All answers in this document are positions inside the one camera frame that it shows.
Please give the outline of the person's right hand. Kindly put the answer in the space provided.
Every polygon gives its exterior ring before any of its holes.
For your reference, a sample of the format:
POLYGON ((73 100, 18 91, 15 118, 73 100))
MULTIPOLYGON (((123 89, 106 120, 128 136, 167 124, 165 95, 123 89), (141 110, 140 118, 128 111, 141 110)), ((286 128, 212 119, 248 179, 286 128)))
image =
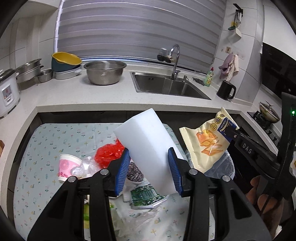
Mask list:
POLYGON ((281 201, 276 200, 273 197, 270 197, 266 194, 262 194, 259 197, 256 195, 257 187, 259 186, 261 176, 254 177, 250 184, 252 186, 251 190, 246 194, 246 198, 254 205, 257 204, 262 215, 273 215, 273 216, 282 216, 284 208, 284 199, 281 201))

